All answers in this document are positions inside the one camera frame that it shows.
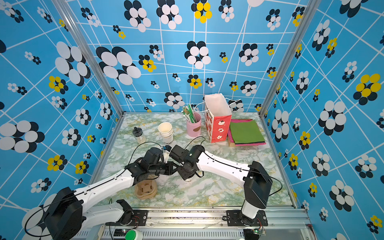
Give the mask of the brown pulp cup carrier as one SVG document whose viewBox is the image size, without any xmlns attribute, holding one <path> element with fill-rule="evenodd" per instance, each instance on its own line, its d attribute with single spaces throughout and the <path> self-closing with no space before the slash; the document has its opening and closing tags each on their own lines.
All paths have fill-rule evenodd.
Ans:
<svg viewBox="0 0 384 240">
<path fill-rule="evenodd" d="M 144 180 L 135 185 L 134 193 L 140 200 L 152 199 L 158 192 L 155 180 Z"/>
</svg>

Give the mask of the white paper coffee cup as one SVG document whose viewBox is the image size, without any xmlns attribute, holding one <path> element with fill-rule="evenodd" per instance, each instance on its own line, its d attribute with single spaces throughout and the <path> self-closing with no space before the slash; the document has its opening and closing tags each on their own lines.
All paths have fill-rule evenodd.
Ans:
<svg viewBox="0 0 384 240">
<path fill-rule="evenodd" d="M 192 183 L 194 180 L 195 180 L 195 177 L 192 177 L 192 178 L 186 179 L 185 182 Z"/>
</svg>

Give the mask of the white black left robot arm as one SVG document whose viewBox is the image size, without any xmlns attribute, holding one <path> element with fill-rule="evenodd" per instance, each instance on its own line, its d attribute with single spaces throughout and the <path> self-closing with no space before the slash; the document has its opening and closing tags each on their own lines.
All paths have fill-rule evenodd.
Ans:
<svg viewBox="0 0 384 240">
<path fill-rule="evenodd" d="M 98 206 L 115 193 L 147 180 L 150 175 L 171 176 L 177 165 L 164 161 L 163 151 L 150 148 L 144 157 L 125 166 L 121 171 L 84 188 L 60 190 L 47 207 L 42 220 L 53 240 L 69 240 L 81 229 L 103 223 L 138 224 L 132 207 L 125 200 Z"/>
</svg>

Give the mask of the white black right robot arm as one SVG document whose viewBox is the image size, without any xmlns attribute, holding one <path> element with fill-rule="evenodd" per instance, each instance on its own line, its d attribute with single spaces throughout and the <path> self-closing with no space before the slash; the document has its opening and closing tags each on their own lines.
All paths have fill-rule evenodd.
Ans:
<svg viewBox="0 0 384 240">
<path fill-rule="evenodd" d="M 193 146 L 190 150 L 176 145 L 170 152 L 170 158 L 182 164 L 178 173 L 184 180 L 202 171 L 216 174 L 243 187 L 243 219 L 254 220 L 257 213 L 267 207 L 273 180 L 261 163 L 235 163 L 211 154 L 201 145 Z"/>
</svg>

